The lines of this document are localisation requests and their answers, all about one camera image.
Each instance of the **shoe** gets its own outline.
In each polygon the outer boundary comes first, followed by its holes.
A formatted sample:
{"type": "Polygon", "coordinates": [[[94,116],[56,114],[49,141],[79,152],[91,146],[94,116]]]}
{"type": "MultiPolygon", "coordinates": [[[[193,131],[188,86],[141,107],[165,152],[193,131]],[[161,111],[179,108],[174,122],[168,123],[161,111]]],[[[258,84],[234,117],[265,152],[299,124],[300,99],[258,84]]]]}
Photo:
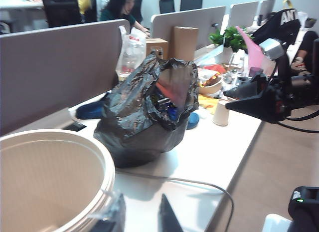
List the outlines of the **shoe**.
{"type": "Polygon", "coordinates": [[[304,63],[304,59],[302,57],[296,57],[293,60],[293,63],[291,63],[290,68],[292,69],[292,71],[296,74],[310,74],[310,72],[307,71],[305,63],[304,63]]]}

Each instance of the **white paper cup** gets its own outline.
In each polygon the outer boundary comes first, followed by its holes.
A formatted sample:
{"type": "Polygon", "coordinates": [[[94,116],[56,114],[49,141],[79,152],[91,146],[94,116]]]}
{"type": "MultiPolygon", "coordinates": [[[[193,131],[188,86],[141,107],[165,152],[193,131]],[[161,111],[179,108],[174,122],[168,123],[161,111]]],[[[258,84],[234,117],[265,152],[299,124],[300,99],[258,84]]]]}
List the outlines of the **white paper cup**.
{"type": "Polygon", "coordinates": [[[33,130],[0,139],[2,232],[87,232],[109,203],[115,168],[96,139],[33,130]]]}
{"type": "Polygon", "coordinates": [[[227,100],[219,100],[215,114],[213,116],[213,122],[219,126],[228,125],[229,110],[226,109],[227,100]]]}

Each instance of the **black cable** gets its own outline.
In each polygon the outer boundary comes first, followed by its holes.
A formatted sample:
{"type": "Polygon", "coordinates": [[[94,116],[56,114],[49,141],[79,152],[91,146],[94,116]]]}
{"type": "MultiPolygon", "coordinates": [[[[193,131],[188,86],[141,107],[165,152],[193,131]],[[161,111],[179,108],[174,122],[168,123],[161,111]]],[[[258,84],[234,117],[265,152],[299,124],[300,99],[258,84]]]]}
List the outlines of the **black cable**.
{"type": "Polygon", "coordinates": [[[180,179],[180,178],[174,178],[174,177],[165,177],[165,176],[143,175],[143,174],[138,174],[138,173],[126,172],[126,171],[122,171],[122,170],[118,170],[118,169],[116,169],[116,172],[120,173],[120,174],[137,176],[137,177],[144,177],[144,178],[149,178],[149,179],[183,181],[183,182],[189,182],[189,183],[194,183],[194,184],[202,184],[202,185],[211,186],[211,187],[219,189],[220,191],[224,192],[227,195],[227,197],[230,199],[230,201],[231,201],[231,212],[230,212],[229,219],[228,219],[228,222],[227,222],[227,226],[226,226],[226,229],[225,229],[225,232],[228,231],[228,227],[230,225],[231,219],[232,219],[233,214],[234,214],[235,204],[234,204],[233,198],[231,197],[231,195],[229,194],[229,192],[227,190],[225,190],[225,189],[223,189],[223,188],[221,188],[221,187],[219,187],[217,185],[214,185],[214,184],[211,184],[211,183],[206,183],[206,182],[200,182],[200,181],[193,181],[193,180],[180,179]]]}
{"type": "Polygon", "coordinates": [[[274,75],[277,71],[277,66],[278,66],[278,63],[276,62],[275,68],[274,68],[273,72],[271,73],[270,77],[268,78],[268,81],[267,81],[268,84],[269,84],[270,80],[274,77],[274,75]]]}
{"type": "Polygon", "coordinates": [[[274,75],[277,71],[277,66],[278,66],[278,63],[276,62],[275,68],[274,68],[273,72],[271,73],[270,77],[268,78],[268,81],[267,81],[265,88],[262,90],[262,95],[264,95],[264,93],[266,93],[266,89],[268,88],[268,86],[270,84],[270,80],[274,77],[274,75]]]}
{"type": "Polygon", "coordinates": [[[289,117],[286,117],[287,120],[290,120],[290,121],[306,121],[306,120],[309,120],[309,119],[312,119],[316,116],[319,116],[319,110],[308,115],[308,116],[304,116],[304,117],[300,117],[300,118],[289,118],[289,117]]]}
{"type": "Polygon", "coordinates": [[[307,132],[307,133],[319,133],[319,131],[314,131],[314,130],[306,130],[306,129],[302,129],[302,128],[297,128],[297,127],[293,127],[293,126],[289,126],[286,124],[283,124],[281,122],[277,122],[278,125],[295,130],[295,131],[301,131],[301,132],[307,132]]]}

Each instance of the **plastic bag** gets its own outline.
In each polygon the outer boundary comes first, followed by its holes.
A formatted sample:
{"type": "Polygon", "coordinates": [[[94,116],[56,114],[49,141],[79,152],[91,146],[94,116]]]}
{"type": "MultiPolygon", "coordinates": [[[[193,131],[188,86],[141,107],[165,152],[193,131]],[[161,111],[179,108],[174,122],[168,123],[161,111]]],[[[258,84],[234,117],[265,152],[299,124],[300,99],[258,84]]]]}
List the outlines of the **plastic bag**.
{"type": "Polygon", "coordinates": [[[131,34],[126,34],[124,26],[119,26],[122,34],[122,49],[116,66],[120,81],[126,79],[146,57],[146,34],[132,28],[131,34]]]}
{"type": "Polygon", "coordinates": [[[148,163],[182,141],[188,117],[198,108],[197,81],[195,63],[170,59],[160,65],[151,53],[112,90],[94,137],[108,148],[116,167],[148,163]],[[157,90],[177,106],[176,120],[152,102],[157,90]]]}
{"type": "Polygon", "coordinates": [[[90,232],[124,232],[126,206],[123,194],[112,193],[107,207],[90,214],[98,222],[90,232]]]}

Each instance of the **dark green top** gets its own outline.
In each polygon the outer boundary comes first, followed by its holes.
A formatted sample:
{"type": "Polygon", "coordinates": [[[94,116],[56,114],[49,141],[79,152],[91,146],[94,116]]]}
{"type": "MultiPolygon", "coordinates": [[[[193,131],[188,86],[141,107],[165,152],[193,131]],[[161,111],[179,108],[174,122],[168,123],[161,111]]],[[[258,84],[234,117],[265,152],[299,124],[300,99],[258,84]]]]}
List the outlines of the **dark green top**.
{"type": "MultiPolygon", "coordinates": [[[[101,18],[100,18],[100,21],[109,21],[109,20],[115,20],[116,18],[113,17],[112,13],[107,10],[107,9],[103,9],[101,11],[101,18]]],[[[130,25],[131,27],[134,25],[135,23],[135,18],[132,16],[132,15],[126,15],[126,14],[123,14],[122,16],[122,19],[125,19],[127,21],[130,22],[130,25]]]]}

